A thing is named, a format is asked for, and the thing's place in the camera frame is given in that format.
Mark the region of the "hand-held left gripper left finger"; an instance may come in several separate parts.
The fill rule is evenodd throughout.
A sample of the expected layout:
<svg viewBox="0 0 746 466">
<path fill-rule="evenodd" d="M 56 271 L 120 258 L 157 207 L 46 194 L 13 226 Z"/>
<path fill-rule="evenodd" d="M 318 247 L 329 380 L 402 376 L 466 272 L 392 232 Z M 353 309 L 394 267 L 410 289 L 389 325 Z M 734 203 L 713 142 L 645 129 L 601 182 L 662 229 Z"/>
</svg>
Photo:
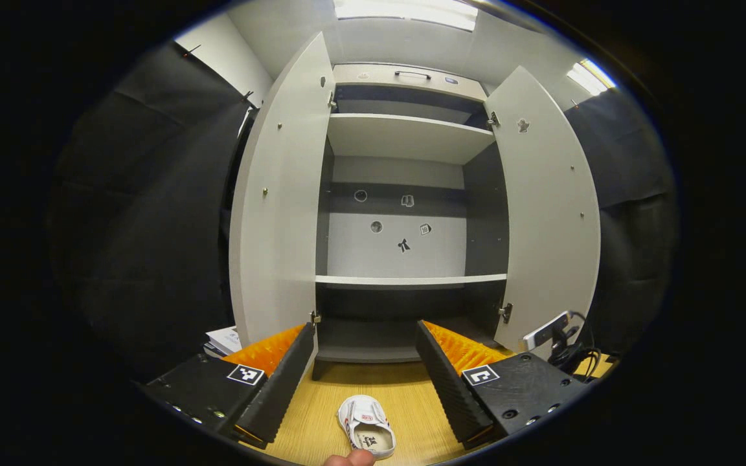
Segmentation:
<svg viewBox="0 0 746 466">
<path fill-rule="evenodd" d="M 198 354 L 139 389 L 208 434 L 265 449 L 307 371 L 315 334 L 306 322 L 224 358 Z"/>
</svg>

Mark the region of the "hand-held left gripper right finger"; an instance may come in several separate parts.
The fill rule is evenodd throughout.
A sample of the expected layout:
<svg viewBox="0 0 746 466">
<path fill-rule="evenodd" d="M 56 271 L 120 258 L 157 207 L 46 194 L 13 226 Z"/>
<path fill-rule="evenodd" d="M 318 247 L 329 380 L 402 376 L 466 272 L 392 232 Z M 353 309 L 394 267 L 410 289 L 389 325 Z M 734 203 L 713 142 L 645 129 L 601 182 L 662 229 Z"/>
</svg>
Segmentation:
<svg viewBox="0 0 746 466">
<path fill-rule="evenodd" d="M 424 320 L 417 322 L 415 347 L 466 449 L 520 437 L 591 388 L 530 352 L 507 356 Z"/>
</svg>

